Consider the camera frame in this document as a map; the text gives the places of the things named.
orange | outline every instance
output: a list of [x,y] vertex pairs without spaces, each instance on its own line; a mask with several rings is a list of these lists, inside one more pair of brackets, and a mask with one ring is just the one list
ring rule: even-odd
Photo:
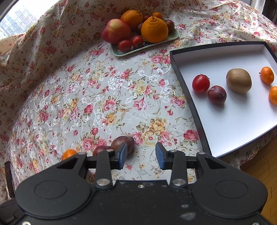
[[263,67],[260,72],[261,80],[266,84],[271,84],[274,81],[274,73],[269,67]]
[[269,91],[269,100],[272,104],[277,105],[277,87],[274,86]]
[[154,12],[154,13],[152,13],[152,16],[155,16],[155,17],[157,17],[159,19],[163,19],[163,16],[162,16],[162,14],[160,12]]
[[138,25],[143,22],[143,15],[140,11],[132,9],[123,13],[120,19],[126,22],[131,30],[136,30]]
[[158,43],[167,38],[168,28],[164,21],[151,16],[143,23],[141,35],[150,43]]
[[64,152],[63,156],[62,156],[62,160],[65,160],[73,155],[77,154],[77,152],[74,149],[68,149]]

wooden floor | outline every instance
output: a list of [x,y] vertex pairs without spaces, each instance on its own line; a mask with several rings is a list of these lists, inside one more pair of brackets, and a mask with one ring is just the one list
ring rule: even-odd
[[265,184],[268,197],[262,215],[277,225],[277,138],[240,168]]

red tomato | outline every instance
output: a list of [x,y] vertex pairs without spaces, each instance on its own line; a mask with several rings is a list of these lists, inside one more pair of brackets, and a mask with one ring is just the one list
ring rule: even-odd
[[199,74],[192,81],[192,89],[197,92],[205,92],[210,87],[210,80],[206,75]]
[[141,36],[134,36],[131,38],[132,46],[134,48],[141,48],[144,45],[144,41]]
[[132,43],[129,40],[123,40],[118,43],[118,48],[122,52],[129,52],[131,47]]

floral tablecloth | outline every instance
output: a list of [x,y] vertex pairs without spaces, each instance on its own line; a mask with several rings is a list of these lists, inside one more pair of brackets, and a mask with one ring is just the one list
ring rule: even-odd
[[[173,20],[180,39],[115,57],[100,38],[105,24],[145,6]],[[0,41],[0,202],[8,199],[7,160],[17,187],[67,149],[90,156],[120,135],[132,136],[135,150],[123,170],[112,171],[114,180],[169,179],[157,164],[156,142],[191,156],[202,150],[169,51],[260,40],[276,52],[276,38],[276,26],[241,1],[59,1],[26,34]],[[239,167],[273,136],[223,160]]]

kiwi fruit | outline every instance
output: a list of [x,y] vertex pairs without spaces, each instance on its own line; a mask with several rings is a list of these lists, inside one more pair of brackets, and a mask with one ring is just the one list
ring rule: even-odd
[[238,93],[246,93],[252,87],[250,74],[244,69],[231,69],[226,75],[228,87]]

